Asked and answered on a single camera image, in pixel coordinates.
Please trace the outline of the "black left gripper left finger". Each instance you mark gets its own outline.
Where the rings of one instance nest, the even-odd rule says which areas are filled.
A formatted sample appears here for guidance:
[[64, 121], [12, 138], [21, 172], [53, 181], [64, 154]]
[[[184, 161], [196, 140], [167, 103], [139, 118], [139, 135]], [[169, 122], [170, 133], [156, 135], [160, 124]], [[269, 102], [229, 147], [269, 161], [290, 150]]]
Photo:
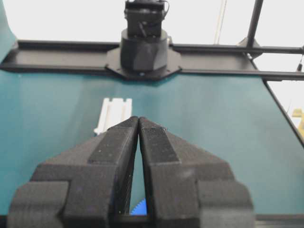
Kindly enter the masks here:
[[106, 228], [128, 211], [137, 147], [133, 116], [85, 143], [40, 163], [19, 187], [9, 228]]

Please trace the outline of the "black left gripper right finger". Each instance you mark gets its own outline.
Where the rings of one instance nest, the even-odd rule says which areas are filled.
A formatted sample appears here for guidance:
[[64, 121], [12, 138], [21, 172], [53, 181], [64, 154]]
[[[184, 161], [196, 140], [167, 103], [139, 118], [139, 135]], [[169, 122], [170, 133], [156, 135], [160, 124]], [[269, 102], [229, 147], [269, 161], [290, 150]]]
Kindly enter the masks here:
[[252, 228], [247, 187], [229, 163], [141, 117], [148, 214], [158, 228]]

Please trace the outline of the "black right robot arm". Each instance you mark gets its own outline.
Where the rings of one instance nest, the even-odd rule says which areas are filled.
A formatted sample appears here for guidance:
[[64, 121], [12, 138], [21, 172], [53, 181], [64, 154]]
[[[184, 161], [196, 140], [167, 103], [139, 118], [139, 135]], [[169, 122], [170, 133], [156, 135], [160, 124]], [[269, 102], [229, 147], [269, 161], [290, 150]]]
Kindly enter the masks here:
[[168, 34], [162, 29], [168, 9], [164, 0], [127, 0], [122, 31], [121, 64], [133, 71], [153, 71], [168, 62]]

